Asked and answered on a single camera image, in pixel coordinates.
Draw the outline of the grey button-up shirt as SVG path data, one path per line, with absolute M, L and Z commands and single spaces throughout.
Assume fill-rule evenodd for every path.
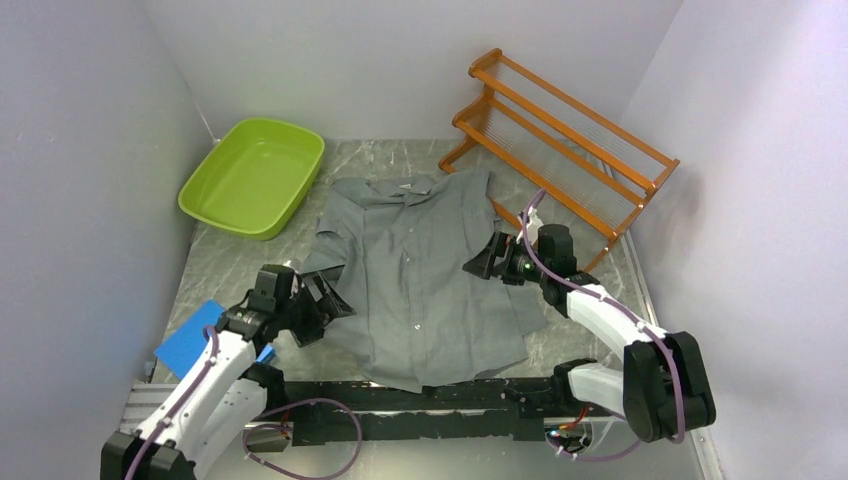
M 547 326 L 531 288 L 464 270 L 497 228 L 491 177 L 472 168 L 331 185 L 304 268 L 353 308 L 324 338 L 369 380 L 414 393 L 470 381 L 524 361 L 526 337 Z

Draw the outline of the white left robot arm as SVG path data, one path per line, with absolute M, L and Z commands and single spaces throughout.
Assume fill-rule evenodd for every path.
M 206 345 L 169 396 L 131 432 L 108 438 L 101 478 L 201 479 L 234 438 L 288 430 L 276 417 L 304 403 L 290 399 L 283 372 L 258 355 L 283 331 L 307 346 L 354 313 L 321 272 L 262 266 L 243 299 L 204 326 Z

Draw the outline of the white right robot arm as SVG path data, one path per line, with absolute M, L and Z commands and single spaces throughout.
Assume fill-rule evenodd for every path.
M 555 366 L 544 389 L 508 389 L 523 409 L 564 415 L 594 405 L 623 418 L 643 442 L 676 440 L 712 425 L 716 408 L 697 340 L 646 323 L 581 270 L 567 227 L 544 225 L 535 243 L 496 232 L 463 269 L 506 285 L 539 286 L 545 302 L 593 333 L 621 361 L 614 370 L 592 359 Z

